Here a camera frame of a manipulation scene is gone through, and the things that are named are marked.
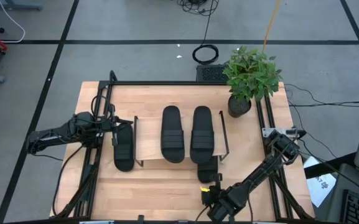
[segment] keyboard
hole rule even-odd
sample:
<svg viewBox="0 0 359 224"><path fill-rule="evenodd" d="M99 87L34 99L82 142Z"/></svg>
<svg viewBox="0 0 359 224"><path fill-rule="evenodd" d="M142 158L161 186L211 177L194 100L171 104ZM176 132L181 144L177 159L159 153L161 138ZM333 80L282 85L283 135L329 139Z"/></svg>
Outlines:
<svg viewBox="0 0 359 224"><path fill-rule="evenodd" d="M359 194L351 190L343 191L340 222L359 224Z"/></svg>

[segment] white paper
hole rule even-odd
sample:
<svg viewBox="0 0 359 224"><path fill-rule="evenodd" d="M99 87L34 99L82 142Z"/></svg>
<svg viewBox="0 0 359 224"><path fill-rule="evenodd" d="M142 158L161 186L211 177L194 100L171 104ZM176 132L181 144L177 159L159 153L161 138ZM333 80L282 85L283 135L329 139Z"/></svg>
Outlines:
<svg viewBox="0 0 359 224"><path fill-rule="evenodd" d="M310 156L304 163L304 168L319 164L313 156ZM335 185L336 179L331 174L321 175L320 177L314 177L307 179L308 189L312 203L319 207L323 200L330 193Z"/></svg>

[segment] yellow tape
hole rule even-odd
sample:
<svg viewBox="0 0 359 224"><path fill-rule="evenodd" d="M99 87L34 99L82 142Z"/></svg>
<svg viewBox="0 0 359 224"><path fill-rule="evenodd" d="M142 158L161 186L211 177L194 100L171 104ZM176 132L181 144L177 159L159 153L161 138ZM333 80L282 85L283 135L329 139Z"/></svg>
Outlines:
<svg viewBox="0 0 359 224"><path fill-rule="evenodd" d="M202 192L209 192L209 191L210 191L210 189L205 188L205 187L202 187L202 186L200 186L200 190L201 190Z"/></svg>

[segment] green leaves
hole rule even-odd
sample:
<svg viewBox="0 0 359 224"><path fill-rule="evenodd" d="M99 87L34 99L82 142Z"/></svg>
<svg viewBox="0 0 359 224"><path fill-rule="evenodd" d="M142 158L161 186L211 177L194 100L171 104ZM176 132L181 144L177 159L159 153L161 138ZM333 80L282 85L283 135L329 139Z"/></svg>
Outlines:
<svg viewBox="0 0 359 224"><path fill-rule="evenodd" d="M222 73L228 76L227 84L231 86L233 96L259 101L279 90L281 70L276 70L276 64L272 62L275 56L268 58L257 49L246 50L245 46L234 50Z"/></svg>

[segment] black cable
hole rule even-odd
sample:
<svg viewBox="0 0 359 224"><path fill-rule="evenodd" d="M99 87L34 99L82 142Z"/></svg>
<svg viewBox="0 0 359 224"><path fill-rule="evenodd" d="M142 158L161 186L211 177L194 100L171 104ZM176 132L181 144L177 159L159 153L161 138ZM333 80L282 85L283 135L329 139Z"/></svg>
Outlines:
<svg viewBox="0 0 359 224"><path fill-rule="evenodd" d="M210 10L212 10L212 6L213 6L213 3L214 3L215 1L217 2L216 7L218 7L218 0L211 0L211 8L210 8ZM201 64L201 65L209 65L209 64L211 64L211 63L217 61L217 59L218 59L218 57L219 57L218 47L216 47L215 45L212 45L212 44L204 44L205 38L207 37L207 31L208 31L208 26L209 26L209 24L210 24L211 14L212 14L212 13L210 13L210 14L208 15L208 22L207 22L207 27L205 28L205 33L204 33L203 42L202 42L202 44L200 44L200 46L198 46L196 49L194 49L194 51L193 51L193 53L192 53L193 60L195 60L197 63L199 63L199 64ZM206 60L206 61L202 61L202 60L197 59L197 57L196 57L196 52L197 52L198 50L200 50L200 49L203 49L203 48L208 48L208 49L214 50L214 51L215 51L215 56L214 56L212 59Z"/></svg>
<svg viewBox="0 0 359 224"><path fill-rule="evenodd" d="M307 148L306 147L306 143L305 143L305 141L304 140L302 140L302 139L299 139L300 141L302 141L302 143L303 143L303 145L304 145L304 147L305 148ZM306 153L306 152L299 152L299 153L301 153L301 154L305 154L305 155L308 155L308 156L312 156L311 154L308 154L308 153Z"/></svg>
<svg viewBox="0 0 359 224"><path fill-rule="evenodd" d="M251 214L251 223L254 222L254 213L253 213L253 208L251 207L251 202L249 200L250 196L248 194L248 206L249 206L249 213Z"/></svg>
<svg viewBox="0 0 359 224"><path fill-rule="evenodd" d="M338 102L338 103L325 103L325 102L322 102L322 101L319 101L319 100L316 100L313 96L313 94L309 91L309 90L305 90L303 88L299 88L298 86L296 85L293 85L293 84L284 84L284 85L287 85L287 86L293 86L294 88L297 88L298 90L301 90L301 91L306 91L309 93L310 97L312 97L312 99L315 101L315 102L318 102L319 104L313 104L313 105L292 105L293 107L313 107L313 106L346 106L346 107L359 107L359 106L353 106L353 105L344 105L344 104L350 104L350 103L354 103L354 104L357 104L359 103L359 101L347 101L347 102Z"/></svg>
<svg viewBox="0 0 359 224"><path fill-rule="evenodd" d="M38 155L36 155L36 153L38 152L38 148L35 149L35 152L34 152L34 150L33 150L34 147L33 147L33 146L36 146L37 143L38 143L41 139L43 139L44 137L46 137L46 136L48 136L48 135L52 135L52 134L54 134L62 143L64 143L64 144L70 143L70 142L64 141L64 140L60 137L59 134L57 134L55 131L53 131L53 130L51 129L49 133L47 133L47 134L41 136L41 138L38 138L38 139L32 144L32 147L30 148L30 151L28 151L28 153L31 154L31 155L33 155L33 156L38 156Z"/></svg>
<svg viewBox="0 0 359 224"><path fill-rule="evenodd" d="M203 208L203 210L197 215L196 220L194 221L195 224L197 224L198 218L200 218L200 216L202 215L202 213L203 213L207 208L208 208L208 206L206 206L205 208Z"/></svg>
<svg viewBox="0 0 359 224"><path fill-rule="evenodd" d="M349 180L351 183L353 183L353 184L355 184L356 186L359 187L359 184L358 184L358 183L354 182L353 180L351 180L351 179L348 178L347 176L341 174L339 170L337 170L336 168L332 167L330 164L326 163L323 159L321 159L321 158L319 158L319 157L313 155L313 153L311 153L311 151L310 151L307 147L305 147L305 149L309 152L309 154L310 154L311 156L313 156L314 158L316 158L318 161L320 161L321 163L323 163L324 165L326 165L328 168L330 168L330 169L333 170L334 172L336 172L336 173L338 173L339 175L341 175L343 178Z"/></svg>
<svg viewBox="0 0 359 224"><path fill-rule="evenodd" d="M345 103L359 103L359 101L356 102L342 102L342 103L321 103L321 104L312 104L312 105L291 105L290 107L314 107L314 106L345 106L345 107L359 107L354 105L343 105Z"/></svg>
<svg viewBox="0 0 359 224"><path fill-rule="evenodd" d="M59 135L58 133L56 133L55 131L51 130L50 132L51 132L52 134L55 134L56 137L57 137L61 142L65 143L65 144L69 144L69 143L70 143L70 139L72 138L72 134L71 134L71 132L70 132L70 127L67 128L67 133L69 134L68 137L67 137L68 141L64 141L64 140L60 137L60 135Z"/></svg>
<svg viewBox="0 0 359 224"><path fill-rule="evenodd" d="M54 215L57 215L56 209L55 209L55 202L56 202L56 196L57 196L57 192L59 190L59 185L60 185L60 178L62 177L63 174L63 170L65 168L65 166L67 165L67 162L76 154L79 152L79 150L83 147L83 145L81 145L71 156L69 156L67 158L67 160L63 163L63 166L59 172L59 177L57 179L57 185L56 185L56 189L55 189L55 194L54 194L54 200L52 202L52 212L54 213Z"/></svg>
<svg viewBox="0 0 359 224"><path fill-rule="evenodd" d="M51 158L51 159L56 159L57 161L63 161L63 159L58 159L56 157L53 157L53 156L48 156L48 155L35 155L35 154L31 154L32 156L40 156L40 157L48 157L48 158Z"/></svg>
<svg viewBox="0 0 359 224"><path fill-rule="evenodd" d="M329 148L328 146L326 146L326 145L325 145L324 143L322 143L321 141L317 140L315 137L313 137L313 135L311 135L309 132L307 132L307 131L305 130L304 125L302 124L301 115L299 114L298 109L297 109L296 107L294 107L294 109L295 109L295 111L296 111L297 114L298 114L299 123L301 124L301 128L302 128L313 140L315 140L315 141L321 143L321 145L323 145L323 146L331 153L331 155L334 156L334 158L337 158L337 157L334 155L334 153L330 150L330 148Z"/></svg>
<svg viewBox="0 0 359 224"><path fill-rule="evenodd" d="M108 107L107 113L109 113L109 116L104 121L96 121L98 118L104 118L104 116L96 116L96 111L94 111L93 104L94 104L95 100L98 99L98 98L103 98L103 99L105 99L107 101L107 98L105 96L102 96L102 95L97 95L97 96L92 98L92 101L91 101L91 114L92 114L95 121L87 121L85 119L77 118L77 117L75 117L75 115L73 115L73 118L75 118L75 119L77 119L79 121L84 121L84 122L91 123L91 124L102 124L102 123L104 123L106 121L111 120L113 118L112 114L113 114L114 106L111 103L108 103L107 104L107 107Z"/></svg>
<svg viewBox="0 0 359 224"><path fill-rule="evenodd" d="M184 12L189 12L194 15L210 16L212 15L218 7L219 0L212 0L215 2L215 7L211 7L209 10L201 9L207 0L177 0L177 4L182 6Z"/></svg>

